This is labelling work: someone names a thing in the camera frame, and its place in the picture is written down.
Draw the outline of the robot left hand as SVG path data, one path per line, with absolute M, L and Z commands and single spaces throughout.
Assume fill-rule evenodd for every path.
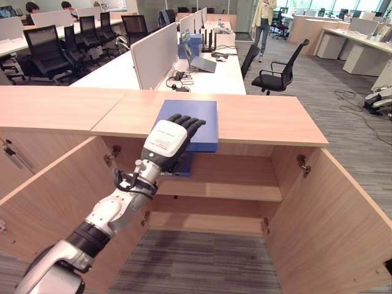
M 202 119 L 179 113 L 158 121 L 145 140 L 141 159 L 156 164 L 162 173 L 177 172 L 187 158 L 191 138 L 205 124 Z

